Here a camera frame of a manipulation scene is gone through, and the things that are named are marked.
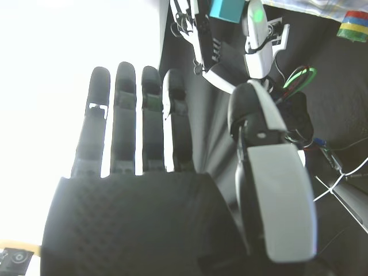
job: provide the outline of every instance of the green light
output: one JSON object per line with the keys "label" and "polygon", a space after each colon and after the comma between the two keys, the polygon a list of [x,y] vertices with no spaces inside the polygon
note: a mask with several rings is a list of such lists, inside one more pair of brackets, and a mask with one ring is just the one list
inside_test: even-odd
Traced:
{"label": "green light", "polygon": [[259,23],[263,20],[263,10],[259,9],[256,10],[256,12],[254,13],[254,22]]}

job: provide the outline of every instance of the yellow strip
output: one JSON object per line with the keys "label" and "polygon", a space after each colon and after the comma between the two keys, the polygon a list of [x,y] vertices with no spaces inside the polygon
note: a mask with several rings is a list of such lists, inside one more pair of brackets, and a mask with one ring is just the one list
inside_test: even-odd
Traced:
{"label": "yellow strip", "polygon": [[368,27],[365,27],[362,25],[357,25],[357,24],[352,24],[352,23],[342,23],[340,29],[354,30],[356,32],[365,33],[366,35],[368,35]]}
{"label": "yellow strip", "polygon": [[5,247],[31,251],[34,252],[36,256],[41,257],[41,246],[35,244],[23,243],[16,240],[0,240],[0,249],[4,249]]}

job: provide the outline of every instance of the plaid fabric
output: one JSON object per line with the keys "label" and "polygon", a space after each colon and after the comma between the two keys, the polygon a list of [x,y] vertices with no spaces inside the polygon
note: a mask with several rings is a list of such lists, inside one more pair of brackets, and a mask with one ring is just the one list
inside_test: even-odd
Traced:
{"label": "plaid fabric", "polygon": [[263,4],[342,22],[349,10],[368,13],[367,0],[262,0]]}

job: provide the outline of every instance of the green stripe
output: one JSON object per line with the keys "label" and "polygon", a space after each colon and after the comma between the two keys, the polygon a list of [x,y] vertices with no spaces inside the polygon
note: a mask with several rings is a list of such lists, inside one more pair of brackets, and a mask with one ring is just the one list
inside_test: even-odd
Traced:
{"label": "green stripe", "polygon": [[351,41],[366,42],[368,40],[368,34],[347,29],[339,29],[337,36]]}

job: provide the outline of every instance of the multicolored striped object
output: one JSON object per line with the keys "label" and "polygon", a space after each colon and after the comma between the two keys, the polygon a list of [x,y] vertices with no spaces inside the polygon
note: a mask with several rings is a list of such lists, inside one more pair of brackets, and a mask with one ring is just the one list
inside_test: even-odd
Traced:
{"label": "multicolored striped object", "polygon": [[341,23],[338,37],[366,42],[368,40],[368,13],[348,11]]}

